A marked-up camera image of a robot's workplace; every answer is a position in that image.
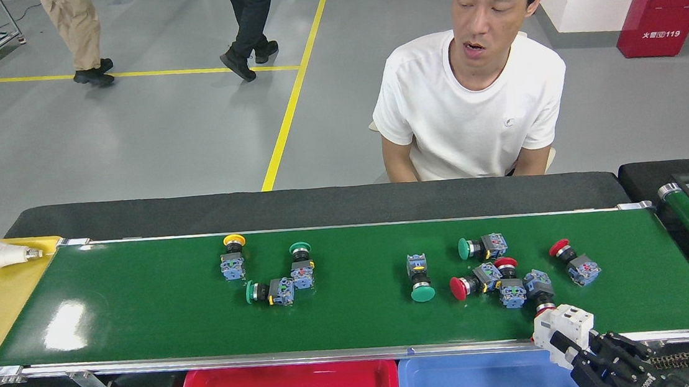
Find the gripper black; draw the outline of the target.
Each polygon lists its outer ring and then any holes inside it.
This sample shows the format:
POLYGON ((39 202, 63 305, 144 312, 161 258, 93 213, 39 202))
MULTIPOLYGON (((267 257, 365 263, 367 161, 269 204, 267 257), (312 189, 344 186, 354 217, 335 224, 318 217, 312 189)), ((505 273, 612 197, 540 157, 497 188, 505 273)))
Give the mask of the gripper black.
POLYGON ((589 335, 590 362, 583 349, 560 331, 553 332, 549 343, 559 359, 571 364, 572 379, 579 387, 689 387, 689 381, 654 368, 649 363, 653 351, 646 344, 617 332, 589 335))

